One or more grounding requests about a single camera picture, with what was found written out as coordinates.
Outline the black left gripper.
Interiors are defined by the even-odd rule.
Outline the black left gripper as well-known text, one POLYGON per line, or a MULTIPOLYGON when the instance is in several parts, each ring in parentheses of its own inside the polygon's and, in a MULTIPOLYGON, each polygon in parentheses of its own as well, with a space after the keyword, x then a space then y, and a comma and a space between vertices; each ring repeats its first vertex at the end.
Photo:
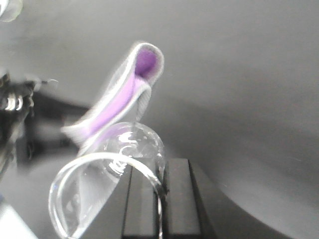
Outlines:
POLYGON ((69 121, 82 116, 82 106, 49 93, 58 82, 37 77, 13 81, 0 74, 0 172, 16 161, 29 165, 49 148, 66 147, 71 140, 61 132, 69 121))

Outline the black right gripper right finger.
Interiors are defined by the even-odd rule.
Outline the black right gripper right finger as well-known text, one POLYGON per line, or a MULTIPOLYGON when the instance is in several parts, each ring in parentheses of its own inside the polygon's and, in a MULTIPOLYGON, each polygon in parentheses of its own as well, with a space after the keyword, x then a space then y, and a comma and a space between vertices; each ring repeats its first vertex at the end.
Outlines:
POLYGON ((166 208, 164 225, 166 239, 210 239, 212 231, 193 187, 190 164, 184 158, 172 158, 166 168, 166 208))

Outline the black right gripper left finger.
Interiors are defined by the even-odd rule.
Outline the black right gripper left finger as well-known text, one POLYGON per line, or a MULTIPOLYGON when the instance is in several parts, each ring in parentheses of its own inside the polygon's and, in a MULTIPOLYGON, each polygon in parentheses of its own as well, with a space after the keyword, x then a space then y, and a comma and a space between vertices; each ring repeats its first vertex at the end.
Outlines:
POLYGON ((124 239, 157 239, 157 197, 149 180, 132 168, 126 206, 124 239))

